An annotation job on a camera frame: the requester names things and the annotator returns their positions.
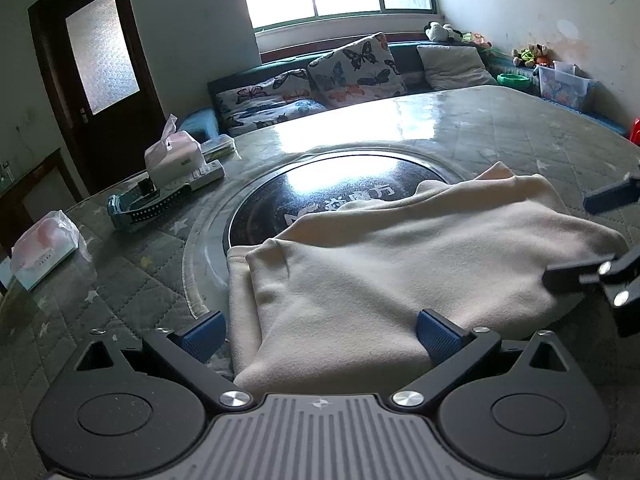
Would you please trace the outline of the cream knit sweater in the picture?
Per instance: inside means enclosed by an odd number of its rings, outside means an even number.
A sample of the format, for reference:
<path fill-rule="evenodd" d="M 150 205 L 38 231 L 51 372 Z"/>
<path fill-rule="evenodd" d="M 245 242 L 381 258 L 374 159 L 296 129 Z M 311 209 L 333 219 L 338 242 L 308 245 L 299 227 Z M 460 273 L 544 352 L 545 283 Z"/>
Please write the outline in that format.
<path fill-rule="evenodd" d="M 391 394 L 435 363 L 416 338 L 421 311 L 523 339 L 576 306 L 544 288 L 547 266 L 627 249 L 572 216 L 546 178 L 503 164 L 306 214 L 228 252 L 235 382 L 253 396 Z"/>

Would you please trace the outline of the red plastic object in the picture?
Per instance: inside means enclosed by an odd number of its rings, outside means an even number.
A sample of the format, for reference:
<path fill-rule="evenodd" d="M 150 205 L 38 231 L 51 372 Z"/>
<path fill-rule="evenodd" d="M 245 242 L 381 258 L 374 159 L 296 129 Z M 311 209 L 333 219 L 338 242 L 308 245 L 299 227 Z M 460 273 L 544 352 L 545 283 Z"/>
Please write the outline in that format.
<path fill-rule="evenodd" d="M 630 130 L 628 140 L 634 145 L 640 145 L 640 117 L 634 120 L 634 124 Z"/>

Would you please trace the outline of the grey quilted star table cover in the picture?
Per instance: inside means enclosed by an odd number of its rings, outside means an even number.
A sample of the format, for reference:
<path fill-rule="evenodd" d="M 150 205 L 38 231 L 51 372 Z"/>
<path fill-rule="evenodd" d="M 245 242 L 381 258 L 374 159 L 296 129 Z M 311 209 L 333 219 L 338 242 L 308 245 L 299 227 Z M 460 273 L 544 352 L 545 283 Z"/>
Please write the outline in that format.
<path fill-rule="evenodd" d="M 574 216 L 589 192 L 639 167 L 638 148 L 593 119 L 499 86 L 401 96 L 245 133 L 226 177 L 132 233 L 114 229 L 106 198 L 72 208 L 87 242 L 37 287 L 13 283 L 1 301 L 1 474 L 40 479 L 30 421 L 90 330 L 132 344 L 146 328 L 177 328 L 227 300 L 222 234 L 266 175 L 291 162 L 378 150 L 428 162 L 451 181 L 496 162 L 541 174 Z"/>

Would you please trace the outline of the clear plastic storage box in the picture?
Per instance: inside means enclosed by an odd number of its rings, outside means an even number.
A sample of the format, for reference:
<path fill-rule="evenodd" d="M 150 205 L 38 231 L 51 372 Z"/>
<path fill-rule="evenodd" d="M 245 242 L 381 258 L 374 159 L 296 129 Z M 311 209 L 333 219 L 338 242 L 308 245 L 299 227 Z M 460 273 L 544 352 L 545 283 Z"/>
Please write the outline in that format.
<path fill-rule="evenodd" d="M 544 100 L 576 112 L 589 113 L 592 110 L 598 84 L 595 79 L 541 65 L 534 69 L 534 74 L 538 77 L 539 95 Z"/>

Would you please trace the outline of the round black induction cooktop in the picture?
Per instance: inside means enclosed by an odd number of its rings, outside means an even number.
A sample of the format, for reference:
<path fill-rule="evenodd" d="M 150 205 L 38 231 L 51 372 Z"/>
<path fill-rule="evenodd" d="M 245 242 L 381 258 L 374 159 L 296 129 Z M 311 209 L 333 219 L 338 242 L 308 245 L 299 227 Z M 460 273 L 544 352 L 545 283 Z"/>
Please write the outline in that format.
<path fill-rule="evenodd" d="M 469 175 L 412 146 L 322 148 L 224 165 L 227 177 L 206 202 L 186 242 L 182 281 L 194 316 L 228 311 L 227 252 L 256 245 L 313 212 L 355 200 L 399 200 L 423 180 L 460 182 Z"/>

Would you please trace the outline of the colourful plush toys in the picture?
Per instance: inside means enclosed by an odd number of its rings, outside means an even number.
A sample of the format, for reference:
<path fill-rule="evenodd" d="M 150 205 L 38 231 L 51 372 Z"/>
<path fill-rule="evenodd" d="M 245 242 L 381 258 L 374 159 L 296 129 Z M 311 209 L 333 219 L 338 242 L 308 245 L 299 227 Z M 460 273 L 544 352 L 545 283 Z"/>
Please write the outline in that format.
<path fill-rule="evenodd" d="M 552 66 L 549 58 L 549 49 L 545 44 L 529 44 L 521 50 L 513 49 L 511 55 L 515 66 L 525 66 L 527 68 Z"/>

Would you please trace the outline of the green plastic bowl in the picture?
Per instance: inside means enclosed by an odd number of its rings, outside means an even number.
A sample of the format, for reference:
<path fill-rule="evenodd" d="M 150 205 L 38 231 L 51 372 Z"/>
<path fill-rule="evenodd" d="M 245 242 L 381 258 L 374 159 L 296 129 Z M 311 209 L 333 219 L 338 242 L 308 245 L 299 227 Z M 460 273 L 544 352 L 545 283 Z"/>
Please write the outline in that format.
<path fill-rule="evenodd" d="M 496 81 L 500 86 L 525 93 L 529 93 L 532 88 L 532 81 L 530 78 L 520 74 L 501 73 L 496 77 Z"/>

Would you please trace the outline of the white power strip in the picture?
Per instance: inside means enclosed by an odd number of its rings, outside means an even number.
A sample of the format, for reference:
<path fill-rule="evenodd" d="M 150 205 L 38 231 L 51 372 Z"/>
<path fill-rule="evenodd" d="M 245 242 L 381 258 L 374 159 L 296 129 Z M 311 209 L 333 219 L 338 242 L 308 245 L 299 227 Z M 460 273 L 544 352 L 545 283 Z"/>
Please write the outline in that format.
<path fill-rule="evenodd" d="M 218 181 L 224 177 L 224 166 L 218 160 L 212 160 L 182 177 L 172 180 L 165 186 L 167 191 L 175 191 L 187 186 L 191 191 L 196 191 L 209 183 Z"/>

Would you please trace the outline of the pink tissue pack in plastic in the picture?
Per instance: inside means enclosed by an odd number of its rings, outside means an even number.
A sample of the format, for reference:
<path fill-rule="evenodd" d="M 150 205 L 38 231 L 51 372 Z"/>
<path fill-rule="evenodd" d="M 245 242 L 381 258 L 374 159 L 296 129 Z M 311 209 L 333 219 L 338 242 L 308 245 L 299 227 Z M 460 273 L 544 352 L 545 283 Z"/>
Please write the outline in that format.
<path fill-rule="evenodd" d="M 91 261 L 86 240 L 76 224 L 62 210 L 52 210 L 15 242 L 10 269 L 24 289 L 32 290 L 75 252 Z"/>

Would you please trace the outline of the grey plain pillow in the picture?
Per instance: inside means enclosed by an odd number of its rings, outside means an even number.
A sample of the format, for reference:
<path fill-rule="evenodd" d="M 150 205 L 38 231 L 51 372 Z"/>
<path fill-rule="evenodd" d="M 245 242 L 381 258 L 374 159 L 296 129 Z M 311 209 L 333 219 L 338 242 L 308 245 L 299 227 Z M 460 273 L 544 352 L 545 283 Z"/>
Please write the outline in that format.
<path fill-rule="evenodd" d="M 497 84 L 474 47 L 426 44 L 416 50 L 425 81 L 436 91 Z"/>

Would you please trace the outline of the butterfly pillow lying flat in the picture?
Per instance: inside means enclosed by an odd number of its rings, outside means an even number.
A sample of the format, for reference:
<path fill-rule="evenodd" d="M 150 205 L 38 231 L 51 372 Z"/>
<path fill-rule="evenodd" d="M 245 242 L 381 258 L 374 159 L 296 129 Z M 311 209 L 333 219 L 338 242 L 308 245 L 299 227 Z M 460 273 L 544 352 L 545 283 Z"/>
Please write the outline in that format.
<path fill-rule="evenodd" d="M 224 90 L 215 103 L 229 136 L 289 122 L 326 111 L 314 98 L 303 68 L 287 70 L 257 84 Z"/>

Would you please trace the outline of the black white plush toy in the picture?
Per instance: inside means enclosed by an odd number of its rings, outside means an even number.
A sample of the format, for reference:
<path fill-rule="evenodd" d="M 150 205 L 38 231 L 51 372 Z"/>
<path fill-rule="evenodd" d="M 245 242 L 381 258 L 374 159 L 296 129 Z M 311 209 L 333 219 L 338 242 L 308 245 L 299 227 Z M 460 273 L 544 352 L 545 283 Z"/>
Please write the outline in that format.
<path fill-rule="evenodd" d="M 462 33 L 450 24 L 431 21 L 424 27 L 424 34 L 431 42 L 462 42 Z"/>

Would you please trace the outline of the blue sofa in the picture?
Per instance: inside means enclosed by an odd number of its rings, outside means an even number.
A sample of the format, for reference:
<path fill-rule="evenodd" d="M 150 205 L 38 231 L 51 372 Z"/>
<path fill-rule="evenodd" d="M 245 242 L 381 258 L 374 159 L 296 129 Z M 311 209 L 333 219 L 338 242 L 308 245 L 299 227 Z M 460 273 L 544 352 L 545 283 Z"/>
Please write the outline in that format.
<path fill-rule="evenodd" d="M 399 41 L 390 44 L 390 52 L 392 52 L 397 62 L 397 68 L 410 94 L 432 91 L 432 87 L 425 81 L 423 76 L 422 64 L 418 51 L 416 50 L 416 47 L 422 46 L 422 44 L 425 46 L 430 43 L 428 41 Z M 209 81 L 207 89 L 213 105 L 186 115 L 180 124 L 180 129 L 186 130 L 194 139 L 201 143 L 216 138 L 216 136 L 220 134 L 228 134 L 222 122 L 218 106 L 215 103 L 217 93 L 236 87 L 248 86 L 249 84 L 257 84 L 258 82 L 266 80 L 267 77 L 277 76 L 287 70 L 306 68 L 311 61 L 327 53 L 328 51 L 317 51 L 294 55 L 289 58 L 279 58 L 278 60 L 269 61 L 250 70 L 244 70 L 244 72 Z M 532 81 L 532 88 L 529 94 L 538 96 L 539 84 L 538 77 L 534 74 L 534 68 L 512 66 L 506 58 L 498 54 L 489 53 L 487 49 L 480 48 L 478 54 L 491 76 L 497 77 L 501 73 L 514 73 L 527 76 Z"/>

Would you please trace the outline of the dark wooden glass door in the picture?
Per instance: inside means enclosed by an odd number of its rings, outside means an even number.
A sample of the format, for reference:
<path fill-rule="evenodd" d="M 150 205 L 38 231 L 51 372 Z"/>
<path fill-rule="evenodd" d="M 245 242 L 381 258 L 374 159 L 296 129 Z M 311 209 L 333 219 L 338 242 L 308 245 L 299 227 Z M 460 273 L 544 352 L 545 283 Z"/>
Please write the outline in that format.
<path fill-rule="evenodd" d="M 88 192 L 143 170 L 165 116 L 130 0 L 38 0 L 28 17 L 44 88 Z"/>

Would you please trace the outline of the butterfly pillow standing upright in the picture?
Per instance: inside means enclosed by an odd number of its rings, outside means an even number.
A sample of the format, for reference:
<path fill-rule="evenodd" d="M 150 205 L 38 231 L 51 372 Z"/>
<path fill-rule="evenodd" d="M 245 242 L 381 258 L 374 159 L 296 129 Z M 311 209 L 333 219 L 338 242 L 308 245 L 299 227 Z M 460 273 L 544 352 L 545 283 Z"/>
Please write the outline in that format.
<path fill-rule="evenodd" d="M 328 107 L 346 107 L 408 93 L 384 32 L 334 49 L 311 61 L 307 70 Z"/>

